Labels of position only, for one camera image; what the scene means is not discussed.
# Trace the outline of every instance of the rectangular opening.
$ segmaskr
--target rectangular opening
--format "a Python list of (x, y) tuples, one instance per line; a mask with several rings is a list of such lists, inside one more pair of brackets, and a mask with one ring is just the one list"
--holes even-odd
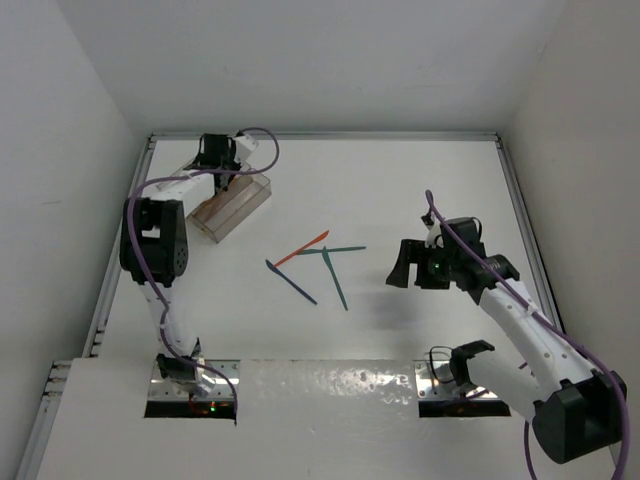
[(475, 390), (461, 392), (448, 378), (434, 375), (433, 370), (448, 371), (448, 360), (433, 360), (433, 362), (416, 362), (416, 388), (418, 394), (418, 413), (420, 418), (465, 418), (465, 417), (509, 417), (509, 406), (501, 401), (494, 393), (482, 387)]

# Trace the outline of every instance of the cable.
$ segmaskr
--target cable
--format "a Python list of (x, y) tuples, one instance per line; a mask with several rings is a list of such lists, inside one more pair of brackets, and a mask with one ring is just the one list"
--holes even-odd
[[(444, 230), (451, 235), (451, 237), (455, 240), (455, 242), (460, 245), (471, 258), (473, 258), (479, 265), (481, 265), (487, 272), (489, 272), (504, 288), (511, 294), (511, 296), (522, 305), (523, 308), (529, 308), (529, 302), (526, 298), (520, 295), (511, 285), (507, 283), (507, 281), (502, 278), (498, 272), (496, 272), (487, 262), (485, 262), (482, 258), (480, 258), (465, 242), (462, 240), (456, 232), (446, 223), (445, 218), (438, 211), (435, 206), (435, 202), (433, 200), (433, 193), (431, 190), (427, 190), (425, 192), (425, 196), (427, 197), (427, 203), (429, 204), (429, 209), (433, 211), (433, 214), (436, 216), (438, 221), (440, 222), (440, 227), (444, 228)], [(618, 463), (616, 464), (615, 471), (613, 472), (613, 476), (611, 480), (622, 480), (622, 476), (624, 474), (624, 470), (627, 464), (627, 460), (629, 459), (629, 447), (630, 447), (630, 425), (629, 425), (629, 411), (627, 410), (627, 402), (624, 398), (624, 393), (622, 393), (622, 389), (620, 385), (618, 385), (617, 380), (614, 378), (611, 371), (607, 368), (607, 366), (594, 354), (592, 354), (589, 350), (587, 350), (583, 345), (580, 345), (578, 342), (573, 340), (571, 337), (566, 335), (564, 332), (560, 331), (551, 323), (549, 323), (540, 313), (533, 312), (533, 318), (544, 328), (550, 330), (555, 333), (557, 336), (562, 338), (565, 342), (571, 345), (578, 353), (582, 354), (587, 360), (591, 361), (600, 371), (607, 377), (607, 380), (611, 382), (613, 385), (613, 390), (616, 395), (616, 399), (618, 400), (618, 405), (620, 407), (620, 421), (621, 421), (621, 429), (622, 429), (622, 441), (620, 445), (620, 455), (618, 456)], [(528, 433), (529, 428), (526, 428), (527, 432), (527, 440), (524, 442), (525, 448), (525, 457), (530, 459), (531, 453), (529, 451), (529, 442), (528, 442)], [(527, 468), (529, 469), (529, 474), (532, 479), (535, 479), (535, 472), (533, 471), (533, 465), (530, 462), (527, 463)]]
[(536, 472), (533, 469), (533, 461), (531, 460), (531, 448), (529, 447), (529, 422), (524, 421), (524, 459), (527, 462), (527, 470), (531, 480), (538, 480)]
[(131, 247), (133, 248), (133, 253), (136, 256), (136, 259), (138, 260), (138, 263), (140, 265), (140, 269), (142, 270), (142, 273), (144, 274), (144, 278), (147, 280), (147, 282), (149, 282), (149, 286), (151, 287), (151, 289), (155, 292), (156, 296), (158, 297), (158, 300), (160, 300), (160, 303), (162, 303), (162, 306), (164, 307), (164, 310), (162, 312), (162, 315), (160, 317), (160, 338), (162, 340), (162, 343), (164, 344), (165, 348), (167, 349), (167, 351), (176, 358), (176, 360), (178, 360), (180, 363), (183, 363), (184, 365), (188, 365), (190, 367), (193, 368), (201, 368), (203, 370), (207, 370), (211, 373), (213, 373), (214, 375), (217, 375), (218, 377), (222, 378), (225, 382), (227, 382), (227, 384), (229, 385), (229, 388), (231, 388), (231, 394), (233, 395), (233, 416), (234, 416), (234, 422), (237, 424), (238, 420), (237, 420), (237, 412), (238, 412), (238, 393), (236, 392), (236, 388), (233, 386), (233, 384), (231, 383), (231, 381), (229, 380), (229, 378), (227, 378), (227, 376), (225, 374), (223, 374), (222, 372), (219, 372), (218, 370), (216, 370), (213, 367), (210, 367), (209, 365), (202, 365), (199, 364), (198, 362), (195, 362), (191, 359), (187, 359), (184, 358), (182, 356), (180, 356), (180, 354), (178, 352), (176, 352), (173, 347), (171, 346), (171, 344), (169, 343), (166, 333), (165, 333), (165, 321), (167, 318), (167, 315), (169, 313), (169, 309), (171, 308), (168, 300), (165, 298), (165, 296), (162, 294), (162, 291), (160, 290), (160, 288), (158, 287), (158, 284), (156, 283), (156, 281), (153, 279), (153, 275), (151, 273), (151, 270), (149, 270), (149, 266), (147, 265), (147, 262), (144, 259), (144, 255), (142, 254), (142, 250), (140, 249), (140, 243), (138, 242), (138, 237), (136, 235), (136, 228), (135, 228), (135, 223), (133, 221), (133, 210), (135, 207), (135, 201), (140, 198), (140, 196), (142, 196), (142, 192), (144, 191), (145, 188), (147, 188), (150, 185), (155, 185), (156, 183), (163, 183), (163, 182), (182, 182), (185, 180), (189, 180), (192, 177), (197, 177), (200, 175), (220, 175), (220, 174), (232, 174), (232, 175), (256, 175), (258, 173), (263, 173), (266, 172), (267, 170), (271, 169), (277, 162), (278, 159), (280, 158), (280, 144), (278, 143), (278, 139), (275, 137), (275, 135), (273, 133), (271, 133), (269, 130), (267, 130), (266, 128), (262, 128), (262, 127), (250, 127), (250, 128), (245, 128), (243, 130), (240, 130), (240, 133), (245, 133), (245, 132), (253, 132), (253, 131), (258, 131), (258, 132), (263, 132), (266, 133), (271, 140), (273, 140), (273, 144), (275, 146), (276, 149), (276, 153), (275, 156), (273, 158), (273, 160), (271, 161), (271, 163), (269, 165), (267, 165), (264, 168), (258, 169), (258, 170), (252, 170), (252, 171), (235, 171), (235, 170), (225, 170), (225, 169), (220, 169), (220, 168), (215, 168), (215, 169), (209, 169), (209, 170), (200, 170), (197, 172), (193, 172), (189, 175), (182, 175), (182, 176), (175, 176), (175, 177), (160, 177), (160, 178), (154, 178), (151, 180), (146, 180), (143, 183), (141, 183), (140, 185), (138, 185), (133, 192), (131, 193), (131, 196), (129, 197), (129, 203), (127, 204), (127, 212), (126, 212), (126, 218), (127, 218), (127, 228), (129, 229), (129, 237), (131, 239)]
[(442, 380), (440, 380), (438, 378), (438, 374), (436, 373), (436, 369), (433, 368), (433, 350), (435, 350), (436, 348), (448, 348), (449, 350), (453, 351), (453, 348), (447, 347), (447, 346), (444, 346), (444, 345), (436, 345), (436, 346), (431, 347), (429, 349), (429, 367), (431, 367), (431, 374), (433, 375), (434, 380), (437, 380), (438, 383), (440, 383), (442, 385), (446, 385), (447, 383), (454, 382), (455, 381), (454, 378), (452, 378), (450, 380), (447, 380), (446, 382), (443, 382)]

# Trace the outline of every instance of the metal frame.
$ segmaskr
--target metal frame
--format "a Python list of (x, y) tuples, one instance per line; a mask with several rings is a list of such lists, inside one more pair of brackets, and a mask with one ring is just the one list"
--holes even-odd
[[(533, 230), (531, 228), (531, 222), (527, 214), (526, 206), (522, 198), (520, 186), (513, 169), (513, 165), (509, 156), (507, 155), (502, 141), (495, 132), (274, 132), (278, 138), (282, 139), (296, 139), (296, 140), (365, 140), (365, 139), (379, 139), (379, 140), (430, 140), (430, 141), (492, 141), (495, 142), (498, 156), (502, 164), (502, 170), (505, 175), (509, 194), (511, 196), (511, 202), (516, 214), (518, 226), (520, 227), (520, 234), (522, 236), (527, 258), (533, 272), (535, 286), (540, 297), (540, 303), (542, 310), (549, 317), (552, 322), (562, 328), (560, 317), (556, 310), (555, 302), (553, 300), (553, 294), (549, 285), (544, 264), (538, 250), (538, 244), (536, 242)], [(145, 142), (136, 171), (131, 182), (129, 193), (138, 186), (142, 181), (146, 179), (153, 152), (156, 146), (156, 142), (159, 140), (195, 140), (201, 135), (200, 132), (176, 132), (176, 133), (154, 133)], [(111, 251), (111, 257), (109, 264), (104, 275), (102, 287), (96, 308), (89, 327), (89, 334), (85, 343), (82, 357), (97, 357), (100, 353), (100, 344), (102, 343), (102, 337), (106, 329), (107, 321), (109, 318), (109, 312), (115, 298), (116, 287), (120, 276), (120, 265), (118, 262), (118, 248), (120, 243), (120, 231), (116, 232), (114, 245)], [(70, 367), (70, 362), (60, 362), (56, 365), (66, 365), (67, 369)], [(44, 450), (53, 428), (53, 422), (60, 403), (60, 396), (62, 395), (62, 389), (64, 388), (64, 381), (57, 379), (56, 382), (47, 383), (48, 388), (53, 388), (55, 391), (48, 391), (45, 389), (45, 394), (40, 405), (40, 410), (36, 418), (36, 422), (31, 431), (29, 437), (29, 443), (25, 450), (18, 480), (32, 480), (36, 478), (38, 470), (40, 468), (40, 462), (44, 455)]]
[(38, 409), (38, 415), (31, 427), (31, 434), (27, 447), (22, 455), (16, 480), (36, 480), (40, 463), (49, 441), (53, 422), (60, 406), (62, 391), (71, 369), (71, 361), (53, 362), (49, 378), (44, 388), (44, 394)]
[(540, 298), (540, 308), (542, 308), (544, 314), (557, 328), (564, 331), (564, 326), (562, 325), (560, 314), (556, 307), (553, 291), (551, 290), (547, 271), (544, 268), (544, 262), (540, 255), (538, 242), (536, 241), (535, 234), (533, 233), (533, 227), (531, 226), (531, 220), (527, 213), (527, 207), (524, 203), (524, 198), (522, 196), (522, 191), (520, 190), (518, 177), (516, 176), (513, 168), (513, 163), (504, 148), (502, 140), (496, 140), (496, 148), (498, 150), (498, 156), (500, 157), (500, 163), (502, 164), (504, 178), (507, 181), (507, 188), (509, 189), (509, 195), (511, 196), (511, 203), (513, 204), (513, 210), (516, 214), (516, 220), (520, 227), (520, 235), (524, 241), (524, 249), (527, 253), (527, 258), (529, 259), (529, 266), (533, 273), (533, 281), (536, 285), (536, 290), (538, 291), (538, 297)]

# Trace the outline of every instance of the metal bracket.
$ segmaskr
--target metal bracket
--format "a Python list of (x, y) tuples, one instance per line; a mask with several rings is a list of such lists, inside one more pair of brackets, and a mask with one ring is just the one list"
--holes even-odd
[[(224, 373), (238, 390), (240, 360), (202, 360)], [(147, 418), (235, 418), (231, 387), (222, 378), (204, 371), (197, 384), (162, 378), (154, 363), (147, 394)]]
[(503, 417), (511, 412), (506, 403), (490, 391), (482, 394), (483, 387), (459, 387), (455, 382), (447, 382), (440, 372), (448, 371), (448, 360), (415, 362), (416, 392), (421, 418), (432, 417)]

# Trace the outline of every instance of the teal chopstick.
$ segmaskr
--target teal chopstick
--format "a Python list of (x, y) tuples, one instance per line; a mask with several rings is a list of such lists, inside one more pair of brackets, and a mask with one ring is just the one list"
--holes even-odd
[(349, 307), (347, 307), (347, 299), (344, 298), (344, 293), (342, 293), (342, 288), (340, 287), (340, 282), (338, 281), (338, 276), (336, 275), (336, 271), (333, 269), (333, 265), (331, 264), (331, 258), (329, 258), (329, 251), (327, 247), (324, 247), (321, 250), (322, 259), (324, 263), (327, 265), (327, 268), (331, 272), (331, 277), (333, 278), (333, 283), (336, 286), (336, 290), (338, 290), (338, 295), (340, 295), (340, 300), (342, 301), (342, 306), (345, 310), (349, 311)]

